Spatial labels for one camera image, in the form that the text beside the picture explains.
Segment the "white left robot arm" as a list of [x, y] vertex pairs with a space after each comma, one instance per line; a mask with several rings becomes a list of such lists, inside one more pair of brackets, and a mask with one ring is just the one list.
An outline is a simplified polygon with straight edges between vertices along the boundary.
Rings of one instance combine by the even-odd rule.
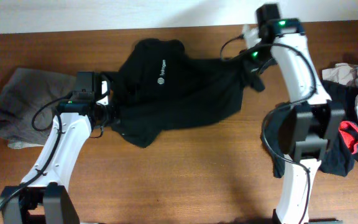
[[94, 129], [110, 122], [111, 80], [102, 73], [78, 72], [67, 95], [46, 104], [52, 109], [50, 134], [35, 164], [19, 185], [0, 195], [4, 223], [79, 223], [68, 194], [81, 148]]

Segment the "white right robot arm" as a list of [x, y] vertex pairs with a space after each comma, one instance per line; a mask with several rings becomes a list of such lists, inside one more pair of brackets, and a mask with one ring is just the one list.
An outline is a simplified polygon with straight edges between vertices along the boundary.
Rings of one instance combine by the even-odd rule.
[[344, 116], [319, 80], [308, 50], [308, 39], [297, 18], [283, 19], [278, 4], [263, 4], [256, 10], [258, 26], [244, 30], [247, 53], [252, 59], [271, 57], [280, 67], [289, 95], [264, 118], [287, 112], [277, 133], [281, 153], [274, 157], [285, 163], [283, 189], [273, 223], [309, 223], [308, 205], [314, 177], [326, 151], [337, 136]]

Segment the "black logo t-shirt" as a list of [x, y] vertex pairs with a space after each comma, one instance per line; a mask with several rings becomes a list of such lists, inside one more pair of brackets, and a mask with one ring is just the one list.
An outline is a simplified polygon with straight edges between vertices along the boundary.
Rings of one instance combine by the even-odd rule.
[[244, 88], [265, 89], [260, 78], [242, 80], [242, 60], [191, 58], [179, 40], [141, 40], [104, 74], [117, 108], [111, 129], [142, 148], [161, 131], [218, 123], [241, 110]]

